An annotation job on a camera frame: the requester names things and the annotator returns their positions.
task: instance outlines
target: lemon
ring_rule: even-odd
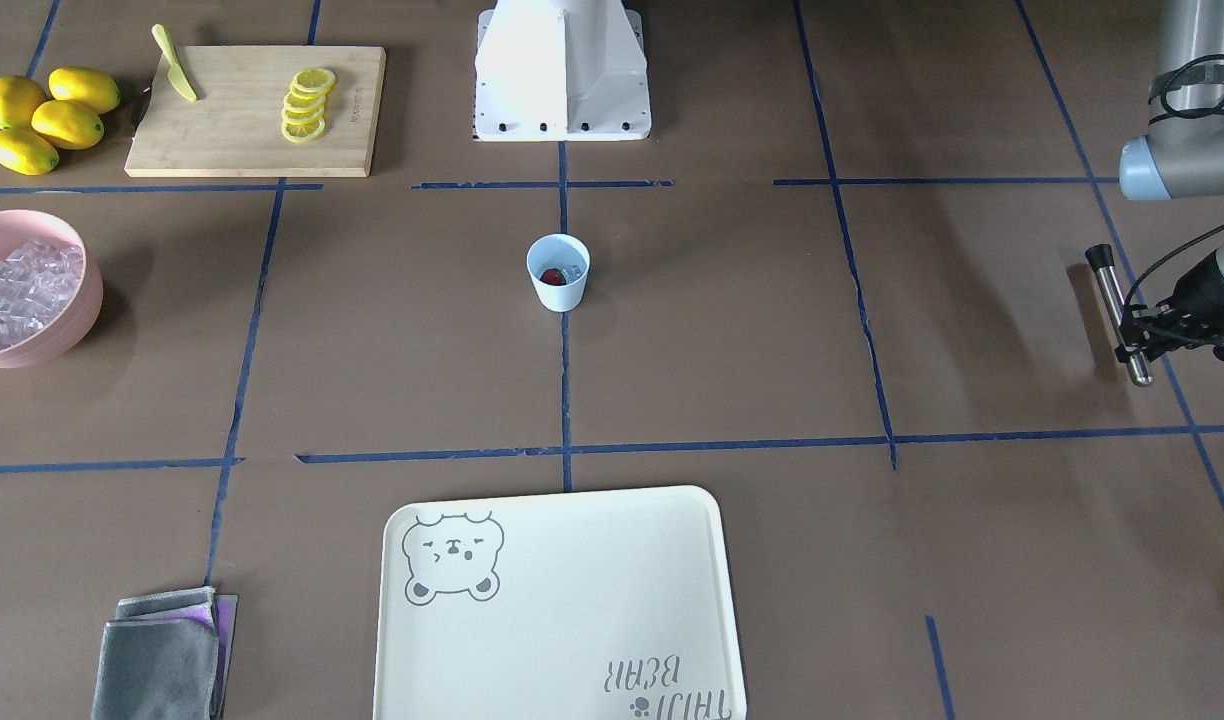
[[[95,111],[76,100],[47,100],[35,110],[31,127],[62,151],[82,151],[105,136]]]
[[[328,122],[321,115],[315,124],[283,124],[283,138],[291,142],[310,142],[316,137],[323,135],[323,131],[328,129]]]
[[[333,84],[337,84],[337,73],[332,70],[305,69],[296,73],[289,89],[301,96],[327,96]]]
[[[315,108],[321,108],[327,100],[327,96],[301,96],[300,92],[288,92],[283,97],[283,109],[284,110],[300,110],[307,111]]]
[[[0,129],[0,165],[23,176],[40,176],[60,160],[50,146],[32,129]]]
[[[27,129],[35,108],[48,96],[35,81],[21,76],[0,78],[0,129]]]
[[[306,111],[283,108],[283,122],[289,124],[289,126],[307,126],[307,124],[318,122],[322,116],[323,107]]]
[[[48,89],[56,100],[82,102],[97,115],[119,107],[119,86],[114,78],[95,69],[65,65],[48,76]]]

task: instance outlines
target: whole lemon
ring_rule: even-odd
[[[0,129],[27,129],[35,109],[48,100],[44,88],[21,76],[0,78]]]
[[[44,102],[31,119],[31,127],[62,151],[82,151],[105,136],[102,119],[82,102],[73,100]]]
[[[119,86],[114,78],[97,69],[65,65],[48,76],[48,89],[56,100],[82,102],[97,115],[119,107]]]
[[[23,176],[40,176],[60,160],[50,146],[32,129],[0,129],[0,165]]]

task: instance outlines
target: ice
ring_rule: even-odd
[[[83,255],[31,238],[0,260],[0,350],[51,323],[78,291]]]

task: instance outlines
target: white tray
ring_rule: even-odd
[[[703,489],[416,503],[386,524],[375,720],[744,716]]]

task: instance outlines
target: knife handle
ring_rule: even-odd
[[[181,60],[177,60],[177,49],[173,47],[173,37],[168,34],[168,28],[155,23],[154,27],[151,27],[151,36],[154,37],[154,42],[158,42],[159,49],[163,50],[163,56],[168,59],[169,64],[181,64]]]

